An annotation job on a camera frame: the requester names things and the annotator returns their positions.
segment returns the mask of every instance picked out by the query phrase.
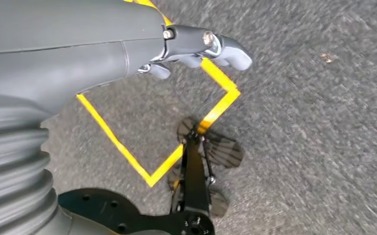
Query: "robotic finger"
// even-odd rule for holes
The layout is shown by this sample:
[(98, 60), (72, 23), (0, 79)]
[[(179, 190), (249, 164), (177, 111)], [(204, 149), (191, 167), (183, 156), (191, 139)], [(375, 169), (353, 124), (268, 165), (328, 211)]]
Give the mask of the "robotic finger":
[(138, 73), (152, 73), (164, 79), (171, 73), (159, 62), (182, 62), (190, 68), (198, 68), (203, 58), (209, 58), (220, 66), (231, 65), (240, 71), (248, 69), (252, 64), (250, 54), (239, 42), (205, 28), (174, 24), (163, 31), (163, 36), (163, 54), (154, 58), (152, 63), (143, 65)]

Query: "metal bolt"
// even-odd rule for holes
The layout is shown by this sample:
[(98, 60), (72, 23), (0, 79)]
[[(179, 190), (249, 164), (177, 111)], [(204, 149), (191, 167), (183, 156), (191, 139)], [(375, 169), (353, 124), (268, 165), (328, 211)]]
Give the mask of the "metal bolt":
[(216, 178), (214, 176), (210, 176), (210, 184), (213, 185), (216, 182)]
[(205, 31), (202, 40), (206, 46), (211, 47), (214, 42), (214, 33), (211, 31)]
[(171, 39), (174, 37), (174, 32), (167, 29), (165, 30), (164, 32), (162, 32), (162, 36), (165, 38), (165, 39)]

